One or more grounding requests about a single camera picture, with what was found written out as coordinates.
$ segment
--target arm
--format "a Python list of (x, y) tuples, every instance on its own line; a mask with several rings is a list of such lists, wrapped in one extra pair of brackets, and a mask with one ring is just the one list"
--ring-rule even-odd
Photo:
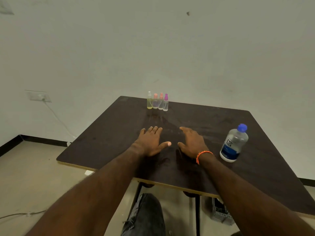
[[(196, 131), (180, 129), (186, 138), (186, 145), (178, 143), (183, 153), (196, 158), (199, 152), (209, 150)], [(201, 154), (199, 163), (209, 174), (243, 235), (315, 235), (296, 213), (246, 182), (214, 155)]]
[(158, 127), (142, 129), (124, 153), (59, 198), (26, 235), (103, 236), (141, 159), (171, 145), (159, 145), (161, 132)]

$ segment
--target hand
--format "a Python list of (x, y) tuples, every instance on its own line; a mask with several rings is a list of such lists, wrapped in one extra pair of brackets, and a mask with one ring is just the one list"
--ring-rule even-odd
[(196, 131), (187, 127), (180, 127), (179, 129), (185, 134), (186, 145), (178, 143), (178, 146), (187, 156), (196, 159), (199, 152), (209, 150), (204, 143), (203, 136), (199, 135)]
[(138, 139), (132, 145), (139, 150), (140, 155), (154, 156), (171, 145), (171, 142), (164, 142), (159, 145), (161, 132), (162, 127), (150, 127), (147, 131), (143, 128)]

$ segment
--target bottle cap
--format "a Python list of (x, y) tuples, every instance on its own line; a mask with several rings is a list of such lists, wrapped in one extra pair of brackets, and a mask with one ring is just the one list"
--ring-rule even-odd
[(238, 125), (237, 130), (239, 132), (246, 132), (247, 126), (245, 124), (241, 123), (240, 125)]

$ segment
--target table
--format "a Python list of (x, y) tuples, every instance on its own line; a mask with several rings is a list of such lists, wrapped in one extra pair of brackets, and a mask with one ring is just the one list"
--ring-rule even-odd
[(237, 161), (218, 159), (236, 174), (301, 216), (314, 217), (315, 202), (249, 111), (169, 103), (167, 112), (147, 109), (147, 100), (120, 96), (64, 152), (57, 161), (88, 170), (100, 169), (123, 153), (142, 128), (162, 127), (160, 142), (172, 146), (145, 158), (136, 172), (139, 182), (163, 185), (188, 193), (218, 197), (202, 167), (182, 154), (177, 142), (185, 142), (179, 127), (203, 136), (215, 154), (228, 132), (240, 123), (248, 126), (249, 140)]

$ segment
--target floor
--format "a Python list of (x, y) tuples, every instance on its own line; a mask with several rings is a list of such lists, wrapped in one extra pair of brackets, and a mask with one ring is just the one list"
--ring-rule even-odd
[[(22, 142), (0, 157), (0, 217), (20, 213), (38, 212), (47, 209), (69, 188), (85, 178), (85, 170), (58, 164), (56, 157), (65, 147), (41, 143)], [(132, 181), (105, 235), (119, 236), (123, 221), (126, 220), (137, 188)], [(306, 187), (315, 197), (315, 188)], [(196, 234), (194, 199), (182, 191), (160, 186), (143, 188), (143, 192), (153, 193), (161, 202), (167, 234), (172, 236), (191, 236)], [(24, 235), (41, 217), (12, 216), (0, 220), (1, 235)], [(200, 215), (202, 236), (229, 236), (238, 227), (227, 226), (212, 221), (203, 207)], [(305, 219), (315, 228), (315, 220)]]

